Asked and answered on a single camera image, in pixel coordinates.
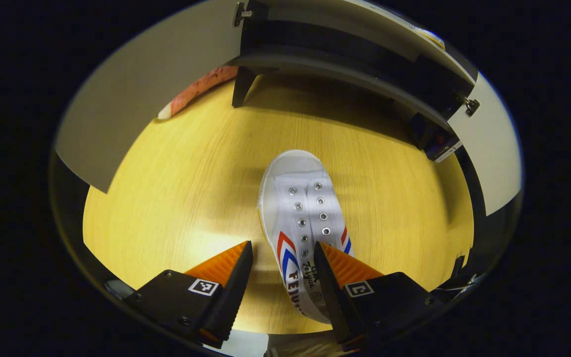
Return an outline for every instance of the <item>wooden surface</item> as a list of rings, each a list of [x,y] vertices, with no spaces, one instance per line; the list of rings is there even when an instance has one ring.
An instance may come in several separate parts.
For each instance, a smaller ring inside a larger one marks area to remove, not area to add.
[[[232,90],[233,82],[223,84],[172,119],[153,120],[109,192],[89,190],[84,241],[134,289],[163,269],[186,271],[249,239],[254,266],[233,328],[329,330],[288,301],[256,209],[264,170],[289,149],[324,163],[356,258],[431,290],[451,275],[456,257],[468,255],[473,217],[457,159],[427,160],[385,100],[278,74],[259,77],[242,108],[232,108]]]

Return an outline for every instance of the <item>black background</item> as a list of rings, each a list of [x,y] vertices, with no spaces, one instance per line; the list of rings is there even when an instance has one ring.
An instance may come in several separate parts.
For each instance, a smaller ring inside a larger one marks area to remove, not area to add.
[[[499,266],[396,352],[571,353],[571,2],[385,4],[428,25],[492,81],[517,122],[526,167],[523,214]],[[184,6],[0,4],[0,355],[186,355],[77,271],[52,221],[46,176],[59,117],[86,76]]]

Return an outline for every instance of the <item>orange gripper pad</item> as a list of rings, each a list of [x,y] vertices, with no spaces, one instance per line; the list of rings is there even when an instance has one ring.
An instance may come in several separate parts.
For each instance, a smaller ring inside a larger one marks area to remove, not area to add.
[[[332,267],[339,289],[342,289],[345,284],[362,282],[385,275],[329,244],[320,243],[323,252],[326,254],[327,262]]]
[[[241,242],[230,249],[222,251],[222,253],[215,255],[215,257],[192,267],[186,271],[185,274],[208,280],[209,282],[220,283],[222,287],[225,288],[226,282],[228,282],[228,278],[233,272],[233,268],[247,242],[248,241]]]

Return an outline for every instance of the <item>white sneaker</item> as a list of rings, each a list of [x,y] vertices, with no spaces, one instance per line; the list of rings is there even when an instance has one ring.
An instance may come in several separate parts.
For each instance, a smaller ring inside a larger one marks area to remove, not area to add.
[[[330,323],[314,266],[314,245],[321,241],[354,254],[321,161],[303,150],[281,153],[263,174],[258,208],[290,302],[304,316]]]

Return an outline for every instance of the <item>metal hinge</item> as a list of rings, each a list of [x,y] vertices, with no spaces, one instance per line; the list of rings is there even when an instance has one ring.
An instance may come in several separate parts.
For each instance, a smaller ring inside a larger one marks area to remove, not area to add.
[[[233,17],[233,27],[240,25],[245,17],[252,17],[252,11],[245,11],[245,4],[243,2],[238,2],[235,6],[235,16]]]
[[[477,99],[469,100],[467,97],[463,98],[466,104],[466,113],[468,116],[473,116],[477,108],[480,107],[480,102]]]

